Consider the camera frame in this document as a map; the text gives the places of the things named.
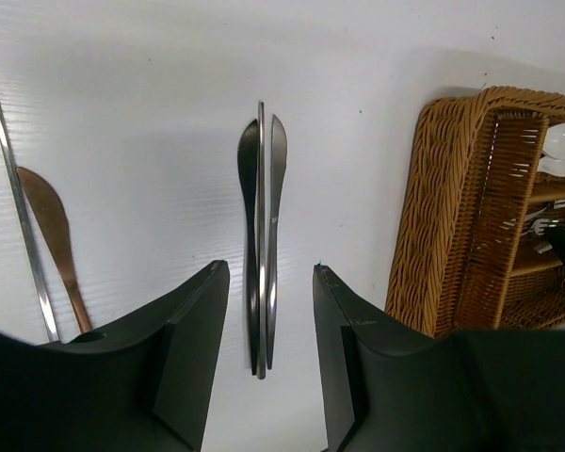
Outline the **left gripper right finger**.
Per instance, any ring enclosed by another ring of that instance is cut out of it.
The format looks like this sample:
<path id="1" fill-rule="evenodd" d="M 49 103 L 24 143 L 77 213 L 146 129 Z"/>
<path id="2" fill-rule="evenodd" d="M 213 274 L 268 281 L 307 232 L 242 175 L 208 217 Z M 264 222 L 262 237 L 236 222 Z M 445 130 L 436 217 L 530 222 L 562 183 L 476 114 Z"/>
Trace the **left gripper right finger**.
<path id="1" fill-rule="evenodd" d="M 565 330 L 433 339 L 314 268 L 331 451 L 565 451 Z"/>

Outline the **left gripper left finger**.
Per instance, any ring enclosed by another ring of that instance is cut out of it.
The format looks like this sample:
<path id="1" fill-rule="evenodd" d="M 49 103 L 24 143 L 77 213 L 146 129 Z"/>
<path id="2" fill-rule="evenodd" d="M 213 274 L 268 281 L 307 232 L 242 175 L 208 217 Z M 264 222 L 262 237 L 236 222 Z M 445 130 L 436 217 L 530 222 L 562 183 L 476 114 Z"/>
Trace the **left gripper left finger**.
<path id="1" fill-rule="evenodd" d="M 198 451 L 229 297 L 224 261 L 69 343 L 0 332 L 0 451 Z"/>

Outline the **white ceramic spoon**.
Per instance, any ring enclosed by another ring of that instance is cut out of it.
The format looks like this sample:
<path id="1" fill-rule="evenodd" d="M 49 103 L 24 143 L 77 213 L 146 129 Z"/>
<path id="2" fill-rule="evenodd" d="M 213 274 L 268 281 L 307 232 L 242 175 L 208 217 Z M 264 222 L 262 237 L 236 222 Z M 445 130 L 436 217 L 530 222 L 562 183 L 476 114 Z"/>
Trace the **white ceramic spoon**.
<path id="1" fill-rule="evenodd" d="M 548 128 L 542 151 L 551 158 L 565 160 L 565 122 Z"/>
<path id="2" fill-rule="evenodd" d="M 545 156 L 539 161 L 538 172 L 565 178 L 565 160 Z"/>

